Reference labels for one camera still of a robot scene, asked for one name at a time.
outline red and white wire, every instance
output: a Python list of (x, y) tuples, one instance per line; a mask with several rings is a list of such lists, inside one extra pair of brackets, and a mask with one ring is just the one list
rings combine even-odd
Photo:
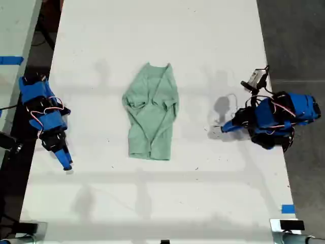
[(275, 102), (271, 102), (271, 103), (273, 103), (273, 105), (274, 105), (274, 112), (273, 113), (275, 113), (276, 112), (276, 108), (275, 108), (275, 106), (278, 106), (278, 107), (280, 107), (280, 108), (282, 108), (283, 110), (285, 110), (285, 111), (287, 111), (289, 114), (291, 114), (293, 117), (296, 117), (296, 115), (290, 110), (290, 109), (288, 109), (287, 107), (284, 107), (284, 106), (282, 106), (281, 104), (278, 104), (278, 103), (275, 103)]
[(272, 131), (271, 133), (265, 132), (268, 135), (272, 135), (275, 131)]
[(285, 125), (278, 125), (278, 126), (270, 126), (268, 128), (281, 128), (284, 127)]
[(44, 125), (42, 124), (42, 122), (41, 122), (41, 121), (40, 121), (40, 120), (39, 120), (35, 115), (33, 115), (33, 113), (45, 114), (46, 110), (50, 110), (50, 109), (59, 109), (59, 110), (64, 110), (64, 105), (63, 105), (63, 102), (62, 102), (62, 100), (61, 100), (60, 98), (55, 97), (55, 96), (51, 96), (51, 97), (49, 97), (48, 99), (51, 99), (51, 98), (56, 98), (56, 99), (58, 99), (58, 100), (61, 102), (62, 107), (61, 107), (61, 108), (60, 108), (60, 107), (49, 107), (49, 108), (44, 109), (43, 112), (38, 112), (38, 111), (31, 111), (31, 112), (30, 112), (30, 115), (33, 117), (33, 119), (35, 119), (35, 120), (40, 124), (40, 126), (42, 127), (42, 129), (40, 130), (40, 132), (39, 132), (39, 134), (38, 134), (38, 137), (42, 134), (43, 129), (44, 129)]
[(48, 99), (51, 99), (51, 98), (56, 98), (56, 99), (58, 99), (58, 100), (61, 102), (62, 107), (61, 107), (61, 108), (60, 108), (60, 107), (49, 107), (49, 108), (44, 109), (44, 112), (43, 112), (43, 113), (45, 113), (46, 110), (51, 110), (51, 109), (64, 110), (64, 105), (63, 105), (63, 102), (62, 102), (62, 100), (61, 100), (60, 98), (58, 98), (58, 97), (56, 97), (56, 96), (51, 96), (51, 97), (49, 97)]

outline blue tape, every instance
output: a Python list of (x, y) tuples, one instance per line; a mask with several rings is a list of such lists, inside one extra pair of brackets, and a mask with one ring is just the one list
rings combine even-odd
[(21, 65), (23, 61), (23, 57), (0, 56), (0, 65)]
[(295, 214), (295, 206), (293, 204), (283, 204), (282, 205), (282, 213), (283, 214)]

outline white tabletop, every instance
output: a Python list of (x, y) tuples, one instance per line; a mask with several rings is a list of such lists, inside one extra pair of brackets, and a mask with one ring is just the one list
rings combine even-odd
[[(41, 0), (0, 1), (0, 56), (22, 56), (18, 65), (0, 65), (0, 108), (17, 104), (18, 78), (24, 74)], [(0, 118), (2, 132), (10, 133), (15, 109), (4, 110)], [(4, 155), (0, 148), (0, 165)]]
[[(174, 69), (170, 161), (127, 154), (121, 98), (146, 62)], [(265, 65), (255, 0), (65, 0), (50, 85), (72, 110), (74, 173), (38, 143), (21, 219), (47, 222), (49, 243), (273, 243), (269, 219), (295, 217), (282, 149), (211, 129)]]

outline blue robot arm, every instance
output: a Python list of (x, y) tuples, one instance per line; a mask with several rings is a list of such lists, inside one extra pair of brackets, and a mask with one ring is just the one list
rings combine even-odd
[[(252, 92), (251, 106), (247, 106), (246, 102), (245, 108), (239, 109), (235, 117), (221, 127), (221, 131), (226, 133), (246, 128), (252, 142), (266, 149), (282, 145), (286, 151), (293, 142), (294, 126), (314, 122), (320, 118), (321, 112), (315, 99), (310, 95), (281, 91), (275, 94), (269, 92), (272, 94), (271, 97), (259, 96), (259, 90), (266, 89), (268, 70), (268, 67), (257, 69), (250, 82), (242, 81), (242, 85)], [(257, 97), (266, 98), (257, 105)]]
[(32, 117), (29, 123), (40, 131), (42, 146), (56, 155), (64, 170), (71, 170), (72, 158), (64, 132), (68, 126), (62, 119), (71, 111), (57, 102), (45, 76), (21, 77), (19, 88), (22, 103)]

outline green shirt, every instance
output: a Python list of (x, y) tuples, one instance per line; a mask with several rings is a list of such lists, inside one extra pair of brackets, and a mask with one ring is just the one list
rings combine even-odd
[(129, 156), (169, 160), (173, 122), (178, 112), (178, 93), (170, 64), (154, 67), (147, 63), (123, 95), (131, 128)]

